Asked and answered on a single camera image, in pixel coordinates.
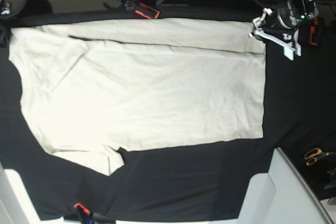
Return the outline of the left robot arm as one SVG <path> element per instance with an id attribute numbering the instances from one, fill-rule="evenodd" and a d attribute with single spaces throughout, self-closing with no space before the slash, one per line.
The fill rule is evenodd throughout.
<path id="1" fill-rule="evenodd" d="M 299 43 L 316 46 L 323 22 L 318 20 L 314 0 L 253 0 L 262 7 L 262 15 L 253 20 L 250 34 L 258 40 L 289 42 L 289 48 L 299 53 Z"/>

